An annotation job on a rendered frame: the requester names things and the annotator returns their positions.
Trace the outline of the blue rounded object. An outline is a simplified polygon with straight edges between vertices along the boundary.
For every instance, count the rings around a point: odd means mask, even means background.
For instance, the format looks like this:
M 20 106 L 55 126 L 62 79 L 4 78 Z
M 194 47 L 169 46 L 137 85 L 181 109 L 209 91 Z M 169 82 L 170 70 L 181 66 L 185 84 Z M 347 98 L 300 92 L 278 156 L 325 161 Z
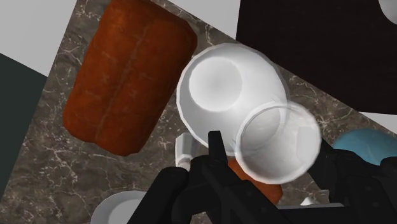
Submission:
M 334 149 L 355 152 L 363 160 L 379 165 L 382 159 L 397 157 L 397 137 L 373 129 L 356 129 L 334 140 Z

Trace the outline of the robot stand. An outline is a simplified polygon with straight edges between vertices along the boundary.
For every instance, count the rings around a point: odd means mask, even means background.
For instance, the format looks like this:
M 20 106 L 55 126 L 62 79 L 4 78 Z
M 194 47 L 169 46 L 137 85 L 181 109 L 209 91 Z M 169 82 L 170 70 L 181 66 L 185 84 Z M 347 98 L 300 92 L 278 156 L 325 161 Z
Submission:
M 241 0 L 236 38 L 357 111 L 397 115 L 397 25 L 378 0 Z

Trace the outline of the small orange-brown object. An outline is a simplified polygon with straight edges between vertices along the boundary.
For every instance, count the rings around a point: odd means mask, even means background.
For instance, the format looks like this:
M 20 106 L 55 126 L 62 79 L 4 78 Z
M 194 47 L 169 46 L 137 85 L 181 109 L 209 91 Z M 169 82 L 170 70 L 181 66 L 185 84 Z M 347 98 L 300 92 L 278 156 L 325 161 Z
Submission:
M 251 181 L 273 204 L 277 204 L 282 198 L 283 192 L 280 185 L 269 185 L 254 180 L 242 170 L 236 159 L 232 157 L 228 157 L 228 166 L 240 179 Z

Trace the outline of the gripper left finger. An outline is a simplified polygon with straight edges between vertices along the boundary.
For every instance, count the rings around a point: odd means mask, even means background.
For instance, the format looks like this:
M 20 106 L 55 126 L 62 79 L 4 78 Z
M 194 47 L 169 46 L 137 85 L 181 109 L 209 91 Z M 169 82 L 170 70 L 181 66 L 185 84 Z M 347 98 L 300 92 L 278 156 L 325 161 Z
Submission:
M 208 133 L 209 153 L 190 170 L 162 169 L 127 224 L 190 224 L 206 212 L 212 224 L 292 224 L 249 180 L 229 168 L 219 131 Z

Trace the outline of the white plate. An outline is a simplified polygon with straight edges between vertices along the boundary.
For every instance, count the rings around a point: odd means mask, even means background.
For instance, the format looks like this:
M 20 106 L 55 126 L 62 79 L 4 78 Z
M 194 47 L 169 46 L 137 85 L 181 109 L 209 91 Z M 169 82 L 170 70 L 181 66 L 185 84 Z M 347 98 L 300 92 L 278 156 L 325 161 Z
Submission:
M 106 198 L 95 208 L 90 224 L 127 224 L 145 194 L 132 190 Z

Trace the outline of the orange-brown bread loaf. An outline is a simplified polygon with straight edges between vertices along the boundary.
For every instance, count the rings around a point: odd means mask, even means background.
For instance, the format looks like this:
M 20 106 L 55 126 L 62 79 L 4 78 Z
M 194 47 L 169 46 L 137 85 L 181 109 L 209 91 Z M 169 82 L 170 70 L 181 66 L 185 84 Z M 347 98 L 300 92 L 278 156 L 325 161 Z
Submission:
M 196 47 L 189 23 L 151 0 L 111 0 L 66 102 L 64 127 L 112 154 L 139 152 Z

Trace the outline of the clear drinking glass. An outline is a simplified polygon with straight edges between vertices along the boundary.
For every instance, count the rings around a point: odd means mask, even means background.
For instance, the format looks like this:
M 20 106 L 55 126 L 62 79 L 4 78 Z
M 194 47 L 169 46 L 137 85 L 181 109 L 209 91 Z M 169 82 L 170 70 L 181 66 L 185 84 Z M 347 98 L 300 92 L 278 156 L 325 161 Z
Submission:
M 299 178 L 316 161 L 321 131 L 305 107 L 292 101 L 254 108 L 242 122 L 235 157 L 256 181 L 284 184 Z

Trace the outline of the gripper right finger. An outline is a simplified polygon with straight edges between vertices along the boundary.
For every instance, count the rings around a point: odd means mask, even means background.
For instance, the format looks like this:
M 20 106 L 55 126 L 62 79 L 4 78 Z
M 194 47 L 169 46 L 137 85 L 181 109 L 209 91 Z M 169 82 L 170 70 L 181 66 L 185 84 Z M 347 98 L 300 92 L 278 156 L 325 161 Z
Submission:
M 397 157 L 373 165 L 322 141 L 309 174 L 320 189 L 329 191 L 331 203 L 351 211 L 357 224 L 397 224 Z

